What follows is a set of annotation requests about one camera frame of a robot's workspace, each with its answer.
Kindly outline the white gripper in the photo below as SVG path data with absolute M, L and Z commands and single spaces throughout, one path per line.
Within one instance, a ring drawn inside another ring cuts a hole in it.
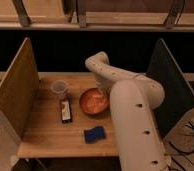
M 109 91 L 109 88 L 111 86 L 111 82 L 105 78 L 97 77 L 96 78 L 98 89 L 102 93 L 107 93 Z

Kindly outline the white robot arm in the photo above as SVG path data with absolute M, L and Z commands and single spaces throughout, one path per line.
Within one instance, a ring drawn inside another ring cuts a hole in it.
M 165 98 L 160 83 L 109 64 L 105 52 L 85 61 L 98 88 L 109 94 L 110 112 L 122 171 L 168 171 L 165 147 L 152 110 Z

